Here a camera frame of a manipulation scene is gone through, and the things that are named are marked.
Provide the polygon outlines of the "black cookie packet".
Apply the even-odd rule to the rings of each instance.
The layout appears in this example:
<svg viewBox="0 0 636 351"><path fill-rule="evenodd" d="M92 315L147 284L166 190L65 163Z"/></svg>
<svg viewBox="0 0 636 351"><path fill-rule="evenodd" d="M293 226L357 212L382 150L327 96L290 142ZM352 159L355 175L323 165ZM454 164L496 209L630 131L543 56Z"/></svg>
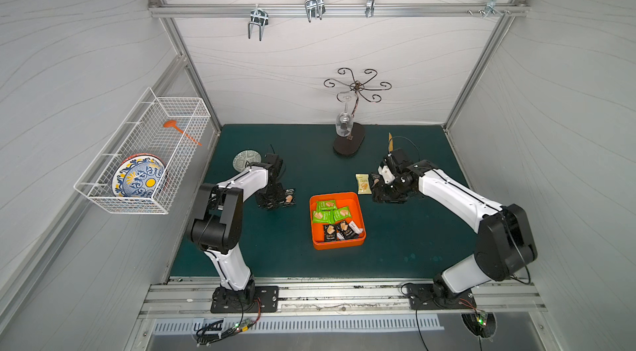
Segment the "black cookie packet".
<svg viewBox="0 0 636 351"><path fill-rule="evenodd" d="M294 189L288 189L285 191L285 198L283 200L283 204L285 206L292 206L296 204L296 198L295 198L295 190Z"/></svg>
<svg viewBox="0 0 636 351"><path fill-rule="evenodd" d="M371 174L369 177L369 184L371 189L374 189L374 187L376 187L377 184L380 184L382 182L383 178L378 175L378 174Z"/></svg>

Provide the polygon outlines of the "cream cookie packet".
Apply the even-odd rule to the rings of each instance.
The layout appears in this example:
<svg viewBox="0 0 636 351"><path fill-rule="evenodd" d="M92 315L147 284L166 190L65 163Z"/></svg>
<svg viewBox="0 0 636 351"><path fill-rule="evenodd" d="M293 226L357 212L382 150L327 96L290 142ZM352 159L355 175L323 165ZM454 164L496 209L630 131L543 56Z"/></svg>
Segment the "cream cookie packet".
<svg viewBox="0 0 636 351"><path fill-rule="evenodd" d="M357 181L357 185L358 185L358 190L357 190L357 194L358 195L371 195L372 194L372 187L369 181L369 175L368 174L356 174L355 175L356 181Z"/></svg>

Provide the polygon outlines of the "orange storage box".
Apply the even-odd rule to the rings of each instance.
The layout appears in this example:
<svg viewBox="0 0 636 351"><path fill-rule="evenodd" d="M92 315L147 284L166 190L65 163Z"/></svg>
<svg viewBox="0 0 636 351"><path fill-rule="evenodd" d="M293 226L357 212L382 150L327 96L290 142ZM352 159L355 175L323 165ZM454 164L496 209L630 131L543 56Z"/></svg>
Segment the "orange storage box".
<svg viewBox="0 0 636 351"><path fill-rule="evenodd" d="M324 225L312 223L312 212L316 210L316 203L321 200L335 200L337 203L338 209L348 206L351 211L352 218L347 219L345 221L347 223L354 221L358 227L364 230L364 232L361 233L361 235L358 235L358 238L356 239L350 239L350 240L344 240L344 241L337 240L335 242L325 243L324 233L323 233ZM310 214L311 214L311 219L310 219L311 237L314 244L314 248L316 250L356 247L364 243L367 232L364 226L364 219L362 215L361 205L359 203L359 198L358 198L358 195L356 195L355 193L344 192L344 193L335 193L335 194L327 194L327 195L314 195L313 197L310 198L309 207L310 207Z"/></svg>

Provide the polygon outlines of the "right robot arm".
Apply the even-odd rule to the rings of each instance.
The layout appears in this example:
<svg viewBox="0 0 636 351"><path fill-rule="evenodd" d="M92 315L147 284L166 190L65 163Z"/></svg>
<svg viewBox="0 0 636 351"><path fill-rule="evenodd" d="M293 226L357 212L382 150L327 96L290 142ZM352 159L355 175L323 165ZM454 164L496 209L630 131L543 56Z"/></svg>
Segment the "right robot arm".
<svg viewBox="0 0 636 351"><path fill-rule="evenodd" d="M476 234L472 255L436 276L435 301L456 300L465 291L488 281L518 281L538 258L528 215L519 205L501 205L447 175L427 160L413 162L402 149L389 152L372 181L379 203L404 203L412 195L435 200L462 219Z"/></svg>

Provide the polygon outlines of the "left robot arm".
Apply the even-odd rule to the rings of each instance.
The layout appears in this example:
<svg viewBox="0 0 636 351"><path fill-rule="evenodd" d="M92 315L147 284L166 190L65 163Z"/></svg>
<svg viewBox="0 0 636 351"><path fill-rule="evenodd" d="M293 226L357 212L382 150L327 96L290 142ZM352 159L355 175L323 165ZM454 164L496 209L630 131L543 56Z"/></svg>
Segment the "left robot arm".
<svg viewBox="0 0 636 351"><path fill-rule="evenodd" d="M253 273L243 259L239 240L243 203L255 197L259 208L276 210L294 202L294 191L280 182L283 159L275 153L250 163L238 175L217 184L200 186L190 212L189 240L212 261L220 290L243 302L255 298Z"/></svg>

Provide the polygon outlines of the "white packet in box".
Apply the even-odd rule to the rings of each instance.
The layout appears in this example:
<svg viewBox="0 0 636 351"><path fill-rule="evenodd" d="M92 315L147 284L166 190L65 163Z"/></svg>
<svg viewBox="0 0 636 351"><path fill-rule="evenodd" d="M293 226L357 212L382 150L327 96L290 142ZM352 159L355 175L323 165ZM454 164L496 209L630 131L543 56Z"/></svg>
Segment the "white packet in box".
<svg viewBox="0 0 636 351"><path fill-rule="evenodd" d="M349 222L349 227L357 234L357 235L361 235L361 233L364 232L364 230L360 227L357 226L357 224L354 221Z"/></svg>

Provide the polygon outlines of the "black packet in box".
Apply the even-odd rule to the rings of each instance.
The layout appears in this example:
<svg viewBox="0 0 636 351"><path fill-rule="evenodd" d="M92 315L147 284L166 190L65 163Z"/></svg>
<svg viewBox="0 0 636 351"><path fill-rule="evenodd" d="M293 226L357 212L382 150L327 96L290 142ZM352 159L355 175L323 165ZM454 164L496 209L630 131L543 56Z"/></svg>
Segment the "black packet in box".
<svg viewBox="0 0 636 351"><path fill-rule="evenodd" d="M336 231L336 237L340 241L358 238L358 234L344 220L336 224Z"/></svg>
<svg viewBox="0 0 636 351"><path fill-rule="evenodd" d="M324 225L323 226L324 233L324 242L331 243L337 241L337 229L334 225Z"/></svg>

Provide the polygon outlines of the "green cookie packet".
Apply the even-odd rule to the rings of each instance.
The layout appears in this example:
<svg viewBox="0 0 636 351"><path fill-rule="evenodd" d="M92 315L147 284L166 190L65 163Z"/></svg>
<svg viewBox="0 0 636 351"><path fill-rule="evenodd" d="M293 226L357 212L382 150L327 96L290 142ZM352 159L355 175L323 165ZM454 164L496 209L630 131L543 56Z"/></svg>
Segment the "green cookie packet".
<svg viewBox="0 0 636 351"><path fill-rule="evenodd" d="M341 222L342 220L347 220L351 218L352 218L351 211L348 206L345 206L345 207L332 211L331 223L335 225Z"/></svg>
<svg viewBox="0 0 636 351"><path fill-rule="evenodd" d="M315 210L312 212L312 223L320 225L331 225L333 223L332 210Z"/></svg>
<svg viewBox="0 0 636 351"><path fill-rule="evenodd" d="M331 211L337 209L338 207L335 200L321 200L316 203L317 211Z"/></svg>

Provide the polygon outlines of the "black scrolled glass stand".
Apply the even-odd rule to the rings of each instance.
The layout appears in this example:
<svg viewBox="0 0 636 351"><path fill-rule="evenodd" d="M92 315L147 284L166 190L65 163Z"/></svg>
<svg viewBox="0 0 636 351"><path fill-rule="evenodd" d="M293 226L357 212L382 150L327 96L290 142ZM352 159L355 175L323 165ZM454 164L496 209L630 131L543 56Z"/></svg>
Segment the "black scrolled glass stand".
<svg viewBox="0 0 636 351"><path fill-rule="evenodd" d="M363 100L370 104L378 104L383 100L379 93L392 89L393 85L381 81L378 86L369 87L369 83L379 74L375 69L364 69L366 80L357 79L354 71L348 67L341 67L336 72L340 77L348 75L350 80L329 78L323 83L327 89L334 89L337 85L345 87L344 91L336 95L337 101L344 104L344 109L336 116L336 139L333 149L341 157L352 157L358 152L366 136L364 126L355 119L359 102Z"/></svg>

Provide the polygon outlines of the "blue yellow patterned plate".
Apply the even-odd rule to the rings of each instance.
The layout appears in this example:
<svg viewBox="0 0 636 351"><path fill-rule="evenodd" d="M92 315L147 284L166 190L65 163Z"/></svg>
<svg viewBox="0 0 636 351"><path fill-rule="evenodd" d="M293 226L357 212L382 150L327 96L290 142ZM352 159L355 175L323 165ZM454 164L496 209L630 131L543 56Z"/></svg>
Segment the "blue yellow patterned plate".
<svg viewBox="0 0 636 351"><path fill-rule="evenodd" d="M151 198L164 183L166 167L154 155L129 157L115 171L112 192L119 198Z"/></svg>

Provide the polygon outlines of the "small metal clip hook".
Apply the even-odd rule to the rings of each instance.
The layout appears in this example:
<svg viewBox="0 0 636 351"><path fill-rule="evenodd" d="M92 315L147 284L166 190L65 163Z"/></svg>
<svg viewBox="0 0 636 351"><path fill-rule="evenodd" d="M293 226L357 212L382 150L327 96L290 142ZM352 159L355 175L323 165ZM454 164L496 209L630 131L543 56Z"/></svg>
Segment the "small metal clip hook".
<svg viewBox="0 0 636 351"><path fill-rule="evenodd" d="M367 0L365 4L364 15L366 18L372 18L374 16L375 0Z"/></svg>

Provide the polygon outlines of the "double prong metal hook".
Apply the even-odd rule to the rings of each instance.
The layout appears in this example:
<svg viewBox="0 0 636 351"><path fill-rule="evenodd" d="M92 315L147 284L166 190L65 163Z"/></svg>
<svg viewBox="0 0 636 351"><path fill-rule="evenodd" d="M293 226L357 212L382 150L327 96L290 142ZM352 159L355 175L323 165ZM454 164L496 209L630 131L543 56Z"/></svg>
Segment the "double prong metal hook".
<svg viewBox="0 0 636 351"><path fill-rule="evenodd" d="M254 33L254 30L258 30L258 40L263 40L265 27L268 26L269 23L269 15L263 9L256 7L253 11L250 12L250 17L248 21L248 39L251 39Z"/></svg>

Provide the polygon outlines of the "looped metal hook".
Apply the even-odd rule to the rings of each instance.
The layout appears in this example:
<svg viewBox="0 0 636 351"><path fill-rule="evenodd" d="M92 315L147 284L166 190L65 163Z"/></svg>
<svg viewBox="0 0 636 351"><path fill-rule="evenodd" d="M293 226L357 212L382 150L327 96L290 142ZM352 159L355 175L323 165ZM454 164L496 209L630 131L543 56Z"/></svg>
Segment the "looped metal hook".
<svg viewBox="0 0 636 351"><path fill-rule="evenodd" d="M326 6L324 0L306 0L304 3L306 11L307 21L310 23L313 19L322 20L326 13Z"/></svg>

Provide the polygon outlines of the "aluminium top rail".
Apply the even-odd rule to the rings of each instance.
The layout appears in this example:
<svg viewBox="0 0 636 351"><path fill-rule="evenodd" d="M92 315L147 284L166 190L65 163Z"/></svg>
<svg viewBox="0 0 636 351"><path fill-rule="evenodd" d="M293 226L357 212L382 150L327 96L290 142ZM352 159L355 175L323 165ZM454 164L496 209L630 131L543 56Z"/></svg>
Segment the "aluminium top rail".
<svg viewBox="0 0 636 351"><path fill-rule="evenodd" d="M366 3L326 3L325 18L366 18ZM375 3L372 18L481 18L470 16L466 11L477 11L486 3ZM277 4L167 4L150 8L154 18L242 18L248 19L256 7L266 11L269 18L306 18L302 3ZM530 6L523 4L497 3L497 7L510 10L507 17L524 17Z"/></svg>

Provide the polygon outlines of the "right metal hook bracket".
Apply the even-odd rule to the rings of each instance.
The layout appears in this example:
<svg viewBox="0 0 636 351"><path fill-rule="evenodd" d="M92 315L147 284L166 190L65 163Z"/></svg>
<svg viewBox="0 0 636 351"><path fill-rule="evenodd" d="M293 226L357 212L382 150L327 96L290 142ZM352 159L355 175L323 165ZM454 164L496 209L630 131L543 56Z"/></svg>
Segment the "right metal hook bracket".
<svg viewBox="0 0 636 351"><path fill-rule="evenodd" d="M497 0L489 0L483 8L475 11L467 10L466 11L470 16L480 16L482 18L488 17L499 17L504 18L506 16L510 16L512 13L510 10L501 9L497 7Z"/></svg>

